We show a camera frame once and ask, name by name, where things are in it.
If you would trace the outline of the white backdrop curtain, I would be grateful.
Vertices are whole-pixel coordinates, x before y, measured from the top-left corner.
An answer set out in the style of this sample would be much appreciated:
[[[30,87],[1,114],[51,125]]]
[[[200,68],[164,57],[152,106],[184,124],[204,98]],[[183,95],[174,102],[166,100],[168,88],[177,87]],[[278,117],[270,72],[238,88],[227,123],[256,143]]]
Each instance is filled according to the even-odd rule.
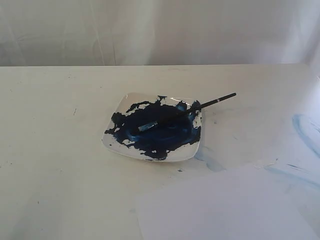
[[[318,63],[317,0],[3,0],[2,66]]]

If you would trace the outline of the white square paint plate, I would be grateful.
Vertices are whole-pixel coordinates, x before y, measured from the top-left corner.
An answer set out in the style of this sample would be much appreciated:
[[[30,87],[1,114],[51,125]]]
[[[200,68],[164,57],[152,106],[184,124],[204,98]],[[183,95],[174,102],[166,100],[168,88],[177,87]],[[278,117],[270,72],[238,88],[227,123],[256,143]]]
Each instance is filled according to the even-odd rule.
[[[118,104],[103,134],[112,152],[139,160],[180,162],[191,159],[201,139],[202,113],[193,111],[167,124],[134,134],[137,127],[199,106],[191,98],[131,92]]]

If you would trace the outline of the black paintbrush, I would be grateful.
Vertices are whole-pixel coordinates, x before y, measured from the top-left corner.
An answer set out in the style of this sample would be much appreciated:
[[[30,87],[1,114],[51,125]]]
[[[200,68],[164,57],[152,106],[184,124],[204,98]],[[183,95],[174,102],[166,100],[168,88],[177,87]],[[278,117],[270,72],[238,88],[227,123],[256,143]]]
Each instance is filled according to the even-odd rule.
[[[186,111],[180,111],[179,113],[176,113],[174,115],[170,115],[170,116],[167,116],[165,118],[162,118],[162,119],[158,119],[158,120],[154,120],[152,122],[149,122],[149,123],[146,123],[144,125],[140,125],[140,126],[137,126],[135,129],[134,129],[134,133],[135,134],[139,134],[139,133],[142,133],[142,132],[146,132],[148,130],[150,130],[151,128],[154,128],[158,125],[163,125],[165,123],[168,123],[170,121],[173,121],[177,118],[180,118],[182,116],[185,116],[185,115],[188,115],[192,112],[195,112],[195,111],[199,111],[203,108],[206,108],[206,107],[209,107],[211,105],[214,105],[214,104],[217,104],[219,102],[222,102],[222,101],[225,101],[227,99],[230,99],[230,98],[233,98],[235,97],[237,94],[234,92],[234,93],[231,93],[231,94],[228,94],[228,95],[225,95],[225,96],[222,96],[222,97],[219,97],[217,99],[214,99],[214,100],[211,100],[211,101],[208,101],[208,102],[205,102],[205,103],[202,103],[200,104],[199,106],[194,106],[194,107],[191,107],[189,108],[188,110]]]

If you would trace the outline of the white paper sheet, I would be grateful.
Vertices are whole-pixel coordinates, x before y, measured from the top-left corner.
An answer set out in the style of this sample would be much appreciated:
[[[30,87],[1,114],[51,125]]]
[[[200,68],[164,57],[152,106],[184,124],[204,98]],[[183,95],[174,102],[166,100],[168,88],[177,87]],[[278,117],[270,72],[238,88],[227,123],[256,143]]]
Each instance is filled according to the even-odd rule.
[[[252,166],[162,187],[135,208],[145,240],[317,239],[267,172]]]

